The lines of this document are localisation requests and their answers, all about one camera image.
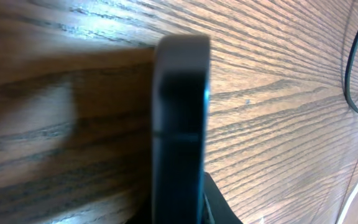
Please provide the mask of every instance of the black cable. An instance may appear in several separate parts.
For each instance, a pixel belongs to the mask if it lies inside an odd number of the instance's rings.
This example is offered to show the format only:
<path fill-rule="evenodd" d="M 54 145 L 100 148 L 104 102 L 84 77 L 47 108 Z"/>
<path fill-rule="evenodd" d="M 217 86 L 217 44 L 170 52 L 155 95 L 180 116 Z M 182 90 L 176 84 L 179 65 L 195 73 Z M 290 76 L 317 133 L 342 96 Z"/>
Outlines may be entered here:
<path fill-rule="evenodd" d="M 349 53 L 349 59 L 347 60 L 346 71 L 345 71 L 345 91 L 344 91 L 345 99 L 347 101 L 347 104 L 356 113 L 358 113 L 358 108 L 354 104 L 354 102 L 352 100 L 352 97 L 351 97 L 350 82 L 351 82 L 351 69 L 352 69 L 352 66 L 353 66 L 354 56 L 356 54 L 357 47 L 358 47 L 358 31 L 357 31 L 356 36 L 354 37 L 352 48 L 351 48 L 351 51 Z"/>

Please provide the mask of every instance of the black cord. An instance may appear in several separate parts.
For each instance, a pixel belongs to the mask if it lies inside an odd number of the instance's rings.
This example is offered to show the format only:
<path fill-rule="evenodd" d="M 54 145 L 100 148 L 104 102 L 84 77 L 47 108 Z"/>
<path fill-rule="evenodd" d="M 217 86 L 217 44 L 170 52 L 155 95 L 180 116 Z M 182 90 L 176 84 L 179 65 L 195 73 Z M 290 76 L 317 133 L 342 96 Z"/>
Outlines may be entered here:
<path fill-rule="evenodd" d="M 352 48 L 351 48 L 351 51 L 349 53 L 349 59 L 347 60 L 346 71 L 345 71 L 345 91 L 344 91 L 345 99 L 347 101 L 347 104 L 356 113 L 358 113 L 358 108 L 354 104 L 354 102 L 352 100 L 352 97 L 351 97 L 350 82 L 351 82 L 351 70 L 352 70 L 354 56 L 356 54 L 357 47 L 358 47 L 358 31 L 357 31 L 356 36 L 354 37 Z"/>

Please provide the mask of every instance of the wood grain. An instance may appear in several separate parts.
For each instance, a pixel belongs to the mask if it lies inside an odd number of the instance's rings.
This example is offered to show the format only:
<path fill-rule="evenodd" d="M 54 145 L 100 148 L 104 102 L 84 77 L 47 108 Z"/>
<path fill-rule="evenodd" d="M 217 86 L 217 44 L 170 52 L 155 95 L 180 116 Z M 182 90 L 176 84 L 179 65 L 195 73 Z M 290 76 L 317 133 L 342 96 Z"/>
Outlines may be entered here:
<path fill-rule="evenodd" d="M 236 215 L 334 223 L 358 176 L 357 29 L 358 0 L 0 0 L 0 223 L 131 217 L 168 34 L 211 36 L 205 167 Z"/>

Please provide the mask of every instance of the wooden table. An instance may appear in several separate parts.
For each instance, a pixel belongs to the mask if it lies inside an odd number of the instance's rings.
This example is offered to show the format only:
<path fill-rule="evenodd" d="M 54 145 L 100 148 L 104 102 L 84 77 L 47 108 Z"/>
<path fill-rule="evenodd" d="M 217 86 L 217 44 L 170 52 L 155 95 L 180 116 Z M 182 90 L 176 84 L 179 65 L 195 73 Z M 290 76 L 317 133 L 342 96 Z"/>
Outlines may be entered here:
<path fill-rule="evenodd" d="M 358 0 L 0 0 L 0 223 L 136 211 L 168 34 L 211 36 L 205 168 L 236 215 L 334 223 L 358 178 L 357 29 Z"/>

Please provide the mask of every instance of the brown wooden desk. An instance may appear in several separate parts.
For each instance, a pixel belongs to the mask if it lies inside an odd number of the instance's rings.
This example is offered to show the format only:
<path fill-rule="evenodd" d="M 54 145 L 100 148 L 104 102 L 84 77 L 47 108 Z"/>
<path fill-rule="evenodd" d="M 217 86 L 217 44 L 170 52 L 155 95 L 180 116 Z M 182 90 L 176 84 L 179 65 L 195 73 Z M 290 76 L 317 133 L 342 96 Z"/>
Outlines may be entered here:
<path fill-rule="evenodd" d="M 136 211 L 167 34 L 211 36 L 205 166 L 236 215 L 334 223 L 358 178 L 357 29 L 358 0 L 0 0 L 0 223 Z"/>

